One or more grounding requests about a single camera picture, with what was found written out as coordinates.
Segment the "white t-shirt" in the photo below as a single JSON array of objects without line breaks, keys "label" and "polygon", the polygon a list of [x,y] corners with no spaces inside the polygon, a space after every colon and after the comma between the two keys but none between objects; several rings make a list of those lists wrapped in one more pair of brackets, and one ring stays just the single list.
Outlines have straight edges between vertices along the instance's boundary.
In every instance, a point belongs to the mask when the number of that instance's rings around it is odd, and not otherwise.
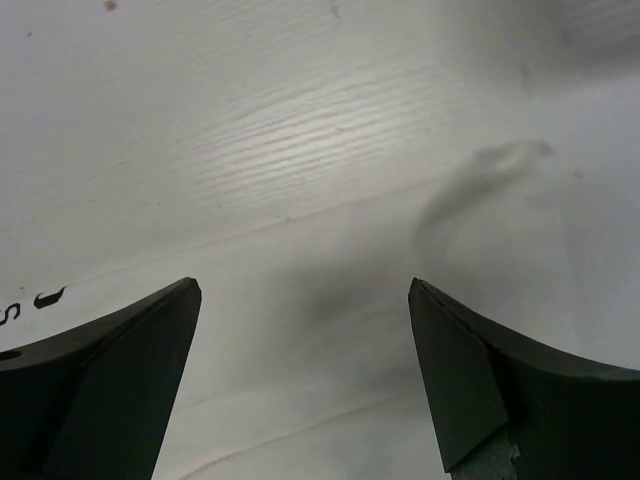
[{"label": "white t-shirt", "polygon": [[639,146],[520,140],[413,188],[114,265],[1,251],[17,347],[184,277],[200,319],[159,479],[437,479],[414,278],[552,347],[639,365]]}]

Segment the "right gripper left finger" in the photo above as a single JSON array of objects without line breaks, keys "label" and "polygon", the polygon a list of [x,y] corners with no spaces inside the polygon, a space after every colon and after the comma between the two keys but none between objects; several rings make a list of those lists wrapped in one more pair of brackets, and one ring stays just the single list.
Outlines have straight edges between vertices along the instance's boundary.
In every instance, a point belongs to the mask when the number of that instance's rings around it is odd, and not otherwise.
[{"label": "right gripper left finger", "polygon": [[183,278],[116,312],[1,352],[4,479],[149,479],[201,307]]}]

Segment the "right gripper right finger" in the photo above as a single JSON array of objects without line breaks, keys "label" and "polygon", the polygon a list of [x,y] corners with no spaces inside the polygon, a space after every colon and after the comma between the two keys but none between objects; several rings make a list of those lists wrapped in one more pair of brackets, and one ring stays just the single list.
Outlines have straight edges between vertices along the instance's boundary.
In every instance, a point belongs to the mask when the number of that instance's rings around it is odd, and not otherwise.
[{"label": "right gripper right finger", "polygon": [[483,317],[414,279],[408,303],[444,470],[454,479],[635,479],[639,374]]}]

